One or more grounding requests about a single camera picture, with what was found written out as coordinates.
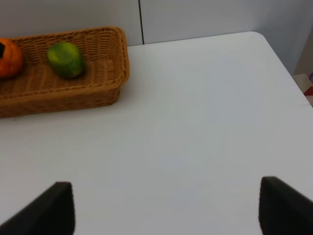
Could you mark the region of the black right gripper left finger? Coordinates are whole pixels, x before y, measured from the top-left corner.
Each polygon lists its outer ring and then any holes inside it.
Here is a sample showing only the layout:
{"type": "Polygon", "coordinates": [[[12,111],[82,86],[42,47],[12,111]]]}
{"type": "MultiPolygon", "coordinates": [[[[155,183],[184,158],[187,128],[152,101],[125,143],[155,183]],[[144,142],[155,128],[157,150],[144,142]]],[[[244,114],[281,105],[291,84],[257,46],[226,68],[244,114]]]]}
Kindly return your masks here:
{"type": "Polygon", "coordinates": [[[70,182],[56,182],[0,226],[2,235],[72,235],[75,206],[70,182]]]}

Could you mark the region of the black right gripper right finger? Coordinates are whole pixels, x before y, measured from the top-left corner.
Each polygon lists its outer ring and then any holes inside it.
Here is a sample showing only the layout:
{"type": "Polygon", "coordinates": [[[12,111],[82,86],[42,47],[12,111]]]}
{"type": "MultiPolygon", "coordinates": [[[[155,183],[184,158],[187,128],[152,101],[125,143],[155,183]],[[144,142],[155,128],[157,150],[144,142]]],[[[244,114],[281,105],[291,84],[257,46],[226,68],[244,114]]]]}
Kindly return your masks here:
{"type": "Polygon", "coordinates": [[[264,235],[311,235],[313,202],[279,178],[263,177],[258,219],[264,235]]]}

